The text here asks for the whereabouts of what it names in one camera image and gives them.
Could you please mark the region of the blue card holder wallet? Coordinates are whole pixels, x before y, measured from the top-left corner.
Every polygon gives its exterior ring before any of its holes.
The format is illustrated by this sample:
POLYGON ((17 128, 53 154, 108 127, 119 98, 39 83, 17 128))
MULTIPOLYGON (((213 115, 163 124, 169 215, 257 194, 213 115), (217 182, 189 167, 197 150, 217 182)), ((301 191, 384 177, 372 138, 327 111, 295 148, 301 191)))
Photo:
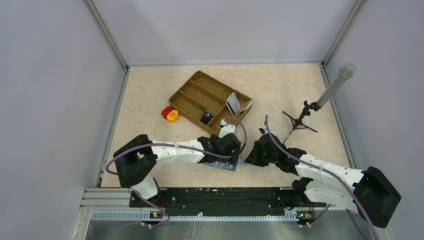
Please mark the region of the blue card holder wallet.
POLYGON ((213 163, 205 163, 205 165, 213 167, 213 168, 217 168, 217 169, 228 170, 228 171, 234 172, 234 171, 236 171, 237 166, 246 165, 246 163, 243 159, 239 158, 237 163, 235 163, 235 164, 215 161, 213 163))

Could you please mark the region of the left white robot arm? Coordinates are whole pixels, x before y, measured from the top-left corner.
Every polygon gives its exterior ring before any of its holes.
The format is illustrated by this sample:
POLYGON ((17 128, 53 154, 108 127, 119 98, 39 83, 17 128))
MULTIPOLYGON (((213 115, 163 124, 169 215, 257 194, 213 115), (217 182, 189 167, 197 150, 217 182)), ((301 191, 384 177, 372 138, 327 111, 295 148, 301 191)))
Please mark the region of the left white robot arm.
POLYGON ((154 207, 161 198, 157 182, 149 175, 155 166, 183 162, 236 164, 242 149, 234 133, 180 142, 154 141, 140 134, 114 153, 105 171, 117 175, 121 187, 131 188, 147 206, 154 207))

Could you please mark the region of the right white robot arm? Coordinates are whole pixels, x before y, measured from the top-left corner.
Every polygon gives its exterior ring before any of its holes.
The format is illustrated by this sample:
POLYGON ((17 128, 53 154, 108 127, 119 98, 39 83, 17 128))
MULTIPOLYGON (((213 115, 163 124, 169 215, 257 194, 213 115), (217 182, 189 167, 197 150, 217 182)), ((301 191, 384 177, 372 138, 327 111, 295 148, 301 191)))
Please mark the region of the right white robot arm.
POLYGON ((402 197, 376 167, 356 169, 321 160, 305 150, 289 147, 274 134, 263 134, 245 162, 258 167, 274 164, 285 173, 299 176, 292 186, 299 206, 310 202, 345 208, 369 219, 373 226, 386 228, 402 197))

